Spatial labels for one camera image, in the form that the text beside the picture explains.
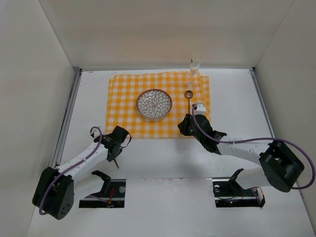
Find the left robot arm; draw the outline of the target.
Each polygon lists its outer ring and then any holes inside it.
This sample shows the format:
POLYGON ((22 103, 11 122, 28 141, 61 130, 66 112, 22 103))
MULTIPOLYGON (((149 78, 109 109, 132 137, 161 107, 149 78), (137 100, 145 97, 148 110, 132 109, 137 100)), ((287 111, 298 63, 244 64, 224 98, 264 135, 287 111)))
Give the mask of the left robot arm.
POLYGON ((40 215, 63 219, 77 204, 80 208, 123 208, 126 180, 112 179, 97 166, 115 162, 130 141, 130 133, 116 126, 112 133, 103 134, 94 126, 90 130, 92 143, 69 162, 57 167, 47 167, 39 178, 32 204, 40 215))

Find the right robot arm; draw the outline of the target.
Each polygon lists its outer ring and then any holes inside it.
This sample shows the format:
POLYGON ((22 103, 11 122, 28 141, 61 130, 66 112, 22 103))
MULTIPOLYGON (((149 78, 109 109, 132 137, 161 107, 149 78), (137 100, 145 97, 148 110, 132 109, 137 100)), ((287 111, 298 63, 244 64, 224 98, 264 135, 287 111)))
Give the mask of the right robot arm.
POLYGON ((196 138, 210 153, 241 158, 261 166, 267 185, 281 192, 289 192, 305 169, 284 142, 239 143, 227 133, 214 130, 204 115, 186 114, 178 128, 182 135, 196 138))

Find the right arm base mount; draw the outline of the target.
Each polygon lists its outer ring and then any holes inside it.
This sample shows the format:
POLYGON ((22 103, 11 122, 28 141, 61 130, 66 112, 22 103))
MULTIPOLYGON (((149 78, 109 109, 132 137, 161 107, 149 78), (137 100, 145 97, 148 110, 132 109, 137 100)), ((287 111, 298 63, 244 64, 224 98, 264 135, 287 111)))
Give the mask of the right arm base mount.
POLYGON ((259 207, 265 203, 265 195, 260 187, 244 189, 237 182, 237 177, 243 171, 238 169, 230 177, 213 178, 213 193, 217 208, 259 207))

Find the clear champagne flute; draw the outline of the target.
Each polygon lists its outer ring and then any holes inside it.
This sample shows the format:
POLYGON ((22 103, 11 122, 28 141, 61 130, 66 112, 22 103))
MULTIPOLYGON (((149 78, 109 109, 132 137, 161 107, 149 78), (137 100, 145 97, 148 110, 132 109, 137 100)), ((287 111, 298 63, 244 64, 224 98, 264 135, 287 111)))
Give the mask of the clear champagne flute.
POLYGON ((189 80, 187 82, 188 89, 193 89, 195 82, 198 79, 198 71, 200 69, 201 60, 202 60, 202 57, 199 54, 197 53, 192 54, 191 59, 190 59, 191 75, 189 76, 189 80))

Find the yellow white checkered cloth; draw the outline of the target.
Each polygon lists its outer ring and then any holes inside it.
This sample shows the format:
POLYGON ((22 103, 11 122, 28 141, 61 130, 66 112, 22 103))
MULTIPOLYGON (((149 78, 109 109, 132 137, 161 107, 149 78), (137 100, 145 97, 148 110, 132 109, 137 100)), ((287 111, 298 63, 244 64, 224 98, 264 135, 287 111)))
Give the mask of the yellow white checkered cloth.
MULTIPOLYGON (((163 139, 181 138, 177 125, 188 112, 188 100, 185 98, 189 72, 162 72, 142 75, 115 75, 109 80, 106 132, 115 126, 121 126, 130 132, 132 138, 163 139), (145 90, 161 89, 172 99, 172 109, 164 118, 150 120, 142 117, 136 110, 136 99, 145 90)), ((198 74, 193 89, 190 105, 203 103, 210 118, 210 79, 198 74)))

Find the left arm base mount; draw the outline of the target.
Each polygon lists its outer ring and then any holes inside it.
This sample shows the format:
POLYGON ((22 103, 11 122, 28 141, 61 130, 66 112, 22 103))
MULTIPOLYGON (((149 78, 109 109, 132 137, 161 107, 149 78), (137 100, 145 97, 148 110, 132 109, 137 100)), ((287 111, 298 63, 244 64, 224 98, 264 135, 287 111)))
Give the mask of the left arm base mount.
POLYGON ((79 208, 124 208, 126 179, 112 179, 109 175, 95 170, 92 177, 102 180, 102 186, 79 201, 79 208))

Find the patterned ceramic plate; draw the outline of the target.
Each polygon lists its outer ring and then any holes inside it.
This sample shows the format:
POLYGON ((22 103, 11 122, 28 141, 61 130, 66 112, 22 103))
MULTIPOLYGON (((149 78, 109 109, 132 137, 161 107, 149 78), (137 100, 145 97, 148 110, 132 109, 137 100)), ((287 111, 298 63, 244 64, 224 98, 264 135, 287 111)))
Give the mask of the patterned ceramic plate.
POLYGON ((136 99, 137 112, 150 120, 158 120, 167 116, 172 105, 170 95, 161 89, 145 90, 136 99))

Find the copper spoon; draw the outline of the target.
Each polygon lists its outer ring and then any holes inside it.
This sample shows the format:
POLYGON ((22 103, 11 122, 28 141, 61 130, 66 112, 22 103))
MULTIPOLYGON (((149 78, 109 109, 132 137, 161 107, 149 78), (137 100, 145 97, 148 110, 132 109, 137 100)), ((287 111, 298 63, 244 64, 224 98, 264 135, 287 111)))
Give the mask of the copper spoon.
POLYGON ((190 100, 193 98, 193 92, 191 90, 185 91, 185 98, 188 100, 188 114, 190 114, 190 100))

